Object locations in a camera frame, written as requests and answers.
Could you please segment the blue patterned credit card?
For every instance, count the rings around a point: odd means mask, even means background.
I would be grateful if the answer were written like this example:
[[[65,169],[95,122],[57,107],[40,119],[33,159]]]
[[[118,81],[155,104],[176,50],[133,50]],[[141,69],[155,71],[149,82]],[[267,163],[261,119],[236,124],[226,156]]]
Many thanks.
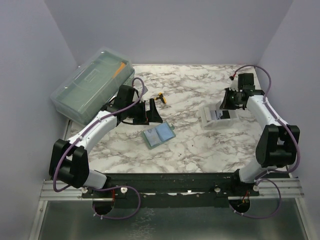
[[[230,119],[230,114],[228,110],[211,110],[210,111],[212,120],[225,120]]]

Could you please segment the white plastic card tray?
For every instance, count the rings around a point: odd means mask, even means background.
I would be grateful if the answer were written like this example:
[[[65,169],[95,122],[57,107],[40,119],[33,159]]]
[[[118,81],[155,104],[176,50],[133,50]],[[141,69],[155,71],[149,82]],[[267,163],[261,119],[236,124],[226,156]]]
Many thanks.
[[[235,110],[220,109],[220,105],[219,101],[199,108],[197,114],[203,130],[226,129],[240,121]]]

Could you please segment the green card holder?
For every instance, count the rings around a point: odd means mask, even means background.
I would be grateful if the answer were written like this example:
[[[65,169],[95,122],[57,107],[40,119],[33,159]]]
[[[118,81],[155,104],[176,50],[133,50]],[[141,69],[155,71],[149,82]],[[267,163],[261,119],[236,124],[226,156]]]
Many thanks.
[[[171,140],[171,139],[176,137],[176,134],[174,132],[174,130],[175,130],[174,125],[173,124],[169,124],[168,122],[163,122],[163,123],[161,123],[161,124],[159,124],[159,125],[157,125],[155,127],[149,128],[149,129],[155,129],[157,131],[157,133],[158,133],[158,136],[159,136],[160,140],[161,140],[161,143],[159,143],[159,144],[157,144],[155,146],[150,146],[150,144],[149,144],[149,142],[148,142],[148,140],[147,140],[147,138],[145,136],[145,131],[146,130],[142,131],[141,132],[141,136],[142,136],[146,146],[150,150],[154,149],[154,148],[156,148],[156,147],[158,147],[158,146],[160,146],[160,145],[166,143],[167,141],[169,141],[169,140]]]

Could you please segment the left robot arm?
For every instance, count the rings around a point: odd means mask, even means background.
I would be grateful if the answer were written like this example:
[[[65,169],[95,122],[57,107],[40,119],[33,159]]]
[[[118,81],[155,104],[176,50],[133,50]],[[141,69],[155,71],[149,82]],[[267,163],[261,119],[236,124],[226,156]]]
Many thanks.
[[[141,99],[142,94],[132,86],[121,85],[112,102],[104,104],[93,120],[68,140],[58,139],[52,149],[49,175],[69,187],[93,188],[101,198],[111,191],[108,177],[89,167],[88,155],[95,145],[127,118],[132,125],[162,123],[155,99]]]

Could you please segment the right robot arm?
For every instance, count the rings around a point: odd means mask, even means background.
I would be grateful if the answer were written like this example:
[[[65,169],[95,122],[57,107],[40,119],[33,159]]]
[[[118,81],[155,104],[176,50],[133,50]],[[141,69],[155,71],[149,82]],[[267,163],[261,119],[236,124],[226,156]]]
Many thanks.
[[[254,75],[241,73],[235,89],[227,87],[221,110],[247,109],[262,128],[262,134],[255,150],[255,159],[238,171],[238,179],[230,183],[230,191],[241,196],[248,190],[248,184],[256,182],[268,173],[279,172],[280,168],[292,165],[294,171],[300,163],[298,146],[300,129],[284,121],[271,107],[267,94],[256,89]]]

